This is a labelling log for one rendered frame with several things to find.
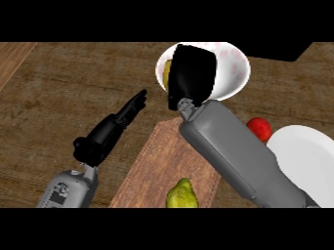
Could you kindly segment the red tomato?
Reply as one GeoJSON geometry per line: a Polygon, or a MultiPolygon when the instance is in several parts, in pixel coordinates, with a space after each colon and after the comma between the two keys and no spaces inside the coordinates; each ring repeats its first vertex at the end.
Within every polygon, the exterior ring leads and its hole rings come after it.
{"type": "Polygon", "coordinates": [[[255,134],[255,136],[259,139],[259,141],[262,143],[266,143],[268,140],[269,140],[269,138],[271,138],[271,135],[272,135],[272,130],[271,130],[271,124],[269,124],[269,122],[263,118],[260,118],[260,117],[253,117],[247,121],[246,127],[249,128],[249,130],[255,134]]]}

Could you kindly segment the black appliance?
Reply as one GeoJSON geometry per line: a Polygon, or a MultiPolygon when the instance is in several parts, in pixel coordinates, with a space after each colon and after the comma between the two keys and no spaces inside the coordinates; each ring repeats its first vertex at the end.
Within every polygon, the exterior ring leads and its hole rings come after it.
{"type": "Polygon", "coordinates": [[[311,42],[240,42],[235,46],[249,57],[294,62],[311,42]]]}

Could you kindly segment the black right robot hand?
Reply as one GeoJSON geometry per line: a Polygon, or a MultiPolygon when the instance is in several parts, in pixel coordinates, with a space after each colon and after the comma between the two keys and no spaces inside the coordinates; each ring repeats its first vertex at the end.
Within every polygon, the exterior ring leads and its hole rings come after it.
{"type": "Polygon", "coordinates": [[[168,74],[168,108],[176,110],[187,98],[196,106],[209,99],[216,78],[218,59],[213,52],[178,44],[172,54],[168,74]]]}

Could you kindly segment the white plate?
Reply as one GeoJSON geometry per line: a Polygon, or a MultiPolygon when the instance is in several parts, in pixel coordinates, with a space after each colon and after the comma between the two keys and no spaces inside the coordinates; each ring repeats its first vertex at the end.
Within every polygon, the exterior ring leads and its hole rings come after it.
{"type": "Polygon", "coordinates": [[[334,208],[334,140],[313,128],[290,125],[266,146],[293,183],[321,208],[334,208]]]}

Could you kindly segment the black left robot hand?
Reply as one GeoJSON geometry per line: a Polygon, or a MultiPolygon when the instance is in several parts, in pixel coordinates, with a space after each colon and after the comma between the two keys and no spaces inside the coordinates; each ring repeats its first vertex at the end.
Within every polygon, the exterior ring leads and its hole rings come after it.
{"type": "Polygon", "coordinates": [[[123,130],[145,107],[147,90],[143,90],[128,101],[122,109],[112,113],[98,123],[87,137],[73,141],[75,159],[95,167],[101,164],[117,143],[123,130]]]}

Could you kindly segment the white bowl with pink pattern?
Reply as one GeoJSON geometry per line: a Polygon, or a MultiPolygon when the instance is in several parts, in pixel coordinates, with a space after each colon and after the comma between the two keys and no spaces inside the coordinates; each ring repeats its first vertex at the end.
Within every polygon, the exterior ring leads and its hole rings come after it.
{"type": "MultiPolygon", "coordinates": [[[[181,44],[191,45],[215,53],[218,59],[218,68],[213,91],[209,100],[224,101],[240,92],[250,77],[250,63],[243,51],[228,42],[181,42],[181,44]]],[[[172,60],[175,47],[176,44],[166,48],[156,64],[156,78],[165,91],[165,63],[166,60],[172,60]]]]}

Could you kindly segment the yellow lemon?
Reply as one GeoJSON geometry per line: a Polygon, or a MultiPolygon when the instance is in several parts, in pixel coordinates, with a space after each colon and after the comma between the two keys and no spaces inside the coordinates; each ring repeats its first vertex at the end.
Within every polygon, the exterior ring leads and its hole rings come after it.
{"type": "Polygon", "coordinates": [[[169,76],[171,60],[166,60],[165,71],[163,71],[163,84],[168,91],[168,76],[169,76]]]}

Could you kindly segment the yellow-green pear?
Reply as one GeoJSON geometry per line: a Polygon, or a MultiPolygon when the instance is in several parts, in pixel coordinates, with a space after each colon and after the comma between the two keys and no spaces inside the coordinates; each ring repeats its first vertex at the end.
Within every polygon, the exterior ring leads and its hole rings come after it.
{"type": "Polygon", "coordinates": [[[190,180],[182,178],[166,194],[166,208],[197,208],[199,200],[190,180]]]}

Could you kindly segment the brown wooden cutting board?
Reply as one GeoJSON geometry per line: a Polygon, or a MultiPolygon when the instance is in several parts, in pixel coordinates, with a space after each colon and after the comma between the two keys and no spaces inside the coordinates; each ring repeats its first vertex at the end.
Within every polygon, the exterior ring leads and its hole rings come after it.
{"type": "Polygon", "coordinates": [[[168,191],[188,178],[199,206],[212,206],[221,175],[178,132],[182,119],[157,123],[125,180],[112,198],[110,208],[163,208],[168,191]]]}

